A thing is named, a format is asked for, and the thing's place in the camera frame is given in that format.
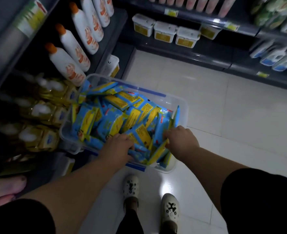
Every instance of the white bottle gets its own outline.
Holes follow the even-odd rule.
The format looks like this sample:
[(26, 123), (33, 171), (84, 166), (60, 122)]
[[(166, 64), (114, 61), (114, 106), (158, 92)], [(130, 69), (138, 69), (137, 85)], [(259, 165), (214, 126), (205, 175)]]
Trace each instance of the white bottle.
[(287, 56), (282, 58), (280, 61), (275, 63), (272, 67), (273, 70), (276, 71), (284, 71), (287, 69)]
[(106, 8), (109, 16), (111, 17), (114, 14), (114, 7), (113, 7), (112, 0), (104, 0), (104, 1), (105, 1), (105, 8)]
[(263, 42), (259, 47), (257, 47), (249, 56), (251, 58), (261, 57), (266, 50), (274, 43), (274, 40), (268, 40)]
[(45, 48), (49, 52), (49, 58), (57, 70), (76, 87), (83, 84), (86, 75), (75, 61), (62, 48), (55, 47), (52, 43), (46, 43)]
[(93, 0), (93, 4), (97, 11), (97, 15), (99, 17), (101, 26), (104, 28), (107, 27), (110, 23), (110, 16), (106, 10), (105, 1), (104, 0)]
[(97, 42), (100, 42), (103, 38), (103, 30), (92, 0), (81, 0), (81, 6), (87, 17), (88, 25), (91, 27), (91, 32)]
[(77, 8), (74, 2), (70, 2), (70, 8), (72, 11), (72, 19), (75, 25), (75, 29), (79, 34), (84, 46), (90, 54), (95, 54), (98, 51), (99, 45), (94, 39), (91, 29), (87, 23), (85, 13)]
[(55, 27), (60, 34), (60, 41), (65, 50), (73, 58), (76, 64), (83, 70), (83, 72), (88, 71), (90, 67), (90, 61), (75, 39), (72, 32), (70, 30), (66, 30), (61, 24), (56, 24)]
[(263, 65), (272, 66), (286, 55), (286, 49), (287, 46), (270, 51), (260, 60), (260, 63)]

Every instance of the orange bottle cap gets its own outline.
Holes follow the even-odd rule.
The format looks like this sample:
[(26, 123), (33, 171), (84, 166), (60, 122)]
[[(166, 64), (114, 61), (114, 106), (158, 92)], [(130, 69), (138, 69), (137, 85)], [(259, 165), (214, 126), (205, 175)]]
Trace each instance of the orange bottle cap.
[(62, 24), (56, 24), (55, 25), (55, 28), (56, 28), (56, 30), (58, 31), (58, 33), (60, 34), (60, 35), (64, 35), (65, 34), (65, 28), (63, 27), (63, 25)]
[(52, 43), (46, 43), (45, 48), (51, 54), (54, 54), (57, 52), (57, 48)]
[(76, 14), (77, 12), (79, 12), (79, 8), (74, 2), (70, 2), (70, 9), (73, 14)]

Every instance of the tiled floor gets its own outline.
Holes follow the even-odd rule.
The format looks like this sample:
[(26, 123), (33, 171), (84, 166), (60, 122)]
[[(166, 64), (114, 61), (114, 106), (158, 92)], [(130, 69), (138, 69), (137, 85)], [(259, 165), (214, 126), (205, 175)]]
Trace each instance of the tiled floor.
[[(187, 126), (201, 147), (287, 176), (287, 90), (141, 51), (127, 81), (187, 100)], [(140, 179), (138, 216), (146, 234), (158, 233), (164, 193), (180, 202), (178, 233), (227, 233), (225, 221), (197, 178), (177, 162), (167, 174), (124, 167), (102, 190), (80, 234), (116, 232), (124, 216), (122, 180), (131, 173)]]

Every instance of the person's leg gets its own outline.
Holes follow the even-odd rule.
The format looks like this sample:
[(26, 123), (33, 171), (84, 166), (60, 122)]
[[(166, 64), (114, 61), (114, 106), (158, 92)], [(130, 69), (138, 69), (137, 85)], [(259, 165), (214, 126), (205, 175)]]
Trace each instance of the person's leg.
[(179, 220), (179, 203), (172, 194), (165, 194), (161, 202), (160, 234), (176, 234)]
[(137, 216), (139, 179), (135, 175), (126, 177), (123, 185), (125, 216), (118, 226), (116, 234), (143, 234), (140, 221)]

